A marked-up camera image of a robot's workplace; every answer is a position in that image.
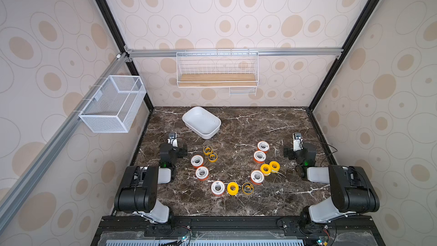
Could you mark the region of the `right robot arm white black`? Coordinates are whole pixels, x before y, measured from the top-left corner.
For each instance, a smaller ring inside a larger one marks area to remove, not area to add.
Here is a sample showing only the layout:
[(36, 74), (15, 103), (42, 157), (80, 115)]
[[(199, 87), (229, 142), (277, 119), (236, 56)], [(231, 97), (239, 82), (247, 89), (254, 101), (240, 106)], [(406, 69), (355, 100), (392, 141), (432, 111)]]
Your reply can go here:
[(348, 215), (374, 213), (379, 210), (379, 197), (362, 167), (317, 167), (315, 146), (297, 140), (291, 148), (283, 148), (283, 155), (297, 163), (295, 170), (303, 180), (329, 185), (331, 190), (329, 198), (303, 209), (300, 225), (328, 223)]

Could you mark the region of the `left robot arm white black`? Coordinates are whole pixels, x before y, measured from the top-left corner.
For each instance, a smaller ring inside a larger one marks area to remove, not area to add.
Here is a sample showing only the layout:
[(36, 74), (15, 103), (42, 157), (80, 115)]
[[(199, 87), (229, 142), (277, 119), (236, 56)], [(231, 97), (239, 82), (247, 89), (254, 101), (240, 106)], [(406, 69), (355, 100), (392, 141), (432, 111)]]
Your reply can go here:
[(115, 210), (139, 215), (151, 223), (167, 223), (171, 211), (158, 200), (158, 185), (174, 181), (177, 160), (187, 153), (185, 143), (170, 141), (160, 144), (158, 165), (128, 166), (114, 198)]

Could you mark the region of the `white plastic storage box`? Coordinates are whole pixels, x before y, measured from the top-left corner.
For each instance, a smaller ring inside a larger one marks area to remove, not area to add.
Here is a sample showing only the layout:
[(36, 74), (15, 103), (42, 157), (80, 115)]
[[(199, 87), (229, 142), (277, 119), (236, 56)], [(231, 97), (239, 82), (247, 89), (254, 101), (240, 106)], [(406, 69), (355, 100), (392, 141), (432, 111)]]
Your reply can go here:
[(221, 127), (221, 120), (202, 107), (191, 108), (183, 115), (182, 120), (204, 140), (211, 139)]

